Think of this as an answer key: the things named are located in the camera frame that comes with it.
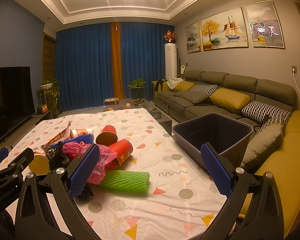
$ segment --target paper cup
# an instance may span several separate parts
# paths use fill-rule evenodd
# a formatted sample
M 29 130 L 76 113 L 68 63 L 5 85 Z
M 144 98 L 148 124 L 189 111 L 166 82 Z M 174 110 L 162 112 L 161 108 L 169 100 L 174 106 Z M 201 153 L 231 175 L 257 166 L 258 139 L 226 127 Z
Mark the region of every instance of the paper cup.
M 124 161 L 128 159 L 130 154 L 133 152 L 132 144 L 126 139 L 118 141 L 108 147 L 110 150 L 117 153 L 117 158 L 115 158 L 113 161 L 106 165 L 107 170 L 118 169 L 121 166 L 121 164 L 124 163 Z
M 76 138 L 78 136 L 88 135 L 88 134 L 92 134 L 93 135 L 92 129 L 77 129 L 77 130 L 72 129 L 70 131 L 71 138 Z
M 34 172 L 37 176 L 48 174 L 50 170 L 50 165 L 45 153 L 34 152 L 34 158 L 33 161 L 29 164 L 29 169 L 30 171 Z
M 102 144 L 105 146 L 112 145 L 117 141 L 117 131 L 112 125 L 106 125 L 96 138 L 96 144 Z

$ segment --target television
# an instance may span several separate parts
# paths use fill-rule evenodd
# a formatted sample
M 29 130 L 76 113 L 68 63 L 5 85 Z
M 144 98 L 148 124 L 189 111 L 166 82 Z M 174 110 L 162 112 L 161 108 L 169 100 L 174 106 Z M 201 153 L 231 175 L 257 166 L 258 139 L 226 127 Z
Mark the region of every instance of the television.
M 33 114 L 30 67 L 1 67 L 0 142 Z

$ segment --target yellow sofa cushion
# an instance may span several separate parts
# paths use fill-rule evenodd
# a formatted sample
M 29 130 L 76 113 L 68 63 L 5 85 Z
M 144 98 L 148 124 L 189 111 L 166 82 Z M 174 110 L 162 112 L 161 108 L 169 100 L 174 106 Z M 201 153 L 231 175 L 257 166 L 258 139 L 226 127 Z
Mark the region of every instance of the yellow sofa cushion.
M 174 88 L 174 91 L 175 92 L 187 91 L 187 90 L 190 90 L 192 87 L 194 87 L 194 85 L 195 84 L 192 82 L 182 81 Z
M 210 102 L 231 113 L 241 114 L 242 109 L 251 102 L 251 97 L 230 89 L 219 88 L 210 97 Z
M 153 89 L 155 87 L 155 84 L 157 83 L 157 81 L 153 81 L 152 84 L 153 84 Z M 168 87 L 168 83 L 167 82 L 164 82 L 162 84 L 162 91 L 172 91 L 169 87 Z
M 284 130 L 284 135 L 290 132 L 300 133 L 300 110 L 296 110 L 292 113 L 292 116 Z
M 278 150 L 271 154 L 255 174 L 263 175 L 266 171 L 274 175 L 277 183 L 286 237 L 300 209 L 300 133 L 287 133 Z M 239 217 L 244 218 L 251 197 L 252 194 L 247 195 Z

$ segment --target black plastic bin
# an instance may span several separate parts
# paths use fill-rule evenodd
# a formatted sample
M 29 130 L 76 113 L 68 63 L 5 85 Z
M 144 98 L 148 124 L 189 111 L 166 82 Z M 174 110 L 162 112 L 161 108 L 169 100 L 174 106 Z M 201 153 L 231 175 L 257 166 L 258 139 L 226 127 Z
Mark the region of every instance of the black plastic bin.
M 176 142 L 206 172 L 200 148 L 209 142 L 215 151 L 234 167 L 241 166 L 253 128 L 222 114 L 211 113 L 180 123 L 172 128 Z

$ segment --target sofa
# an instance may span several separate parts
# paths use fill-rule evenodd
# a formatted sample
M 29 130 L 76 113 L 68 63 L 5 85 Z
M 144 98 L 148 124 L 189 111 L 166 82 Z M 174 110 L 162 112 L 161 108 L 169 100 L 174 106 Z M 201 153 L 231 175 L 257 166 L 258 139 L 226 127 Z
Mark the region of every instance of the sofa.
M 300 110 L 294 111 L 295 89 L 289 85 L 254 77 L 232 75 L 224 72 L 190 70 L 185 72 L 184 79 L 196 84 L 217 84 L 218 88 L 226 88 L 249 95 L 251 101 L 259 101 L 277 106 L 292 112 L 292 116 L 283 133 L 283 139 L 276 151 L 255 172 L 263 175 L 270 171 L 276 180 L 284 217 L 284 237 L 286 237 L 300 210 Z M 179 122 L 208 114 L 220 113 L 237 119 L 254 127 L 258 131 L 259 124 L 244 118 L 241 114 L 230 112 L 213 105 L 211 102 L 193 104 L 183 98 L 175 97 L 176 92 L 163 84 L 163 91 L 154 93 L 154 102 L 171 117 Z M 239 218 L 244 219 L 252 194 L 248 194 Z

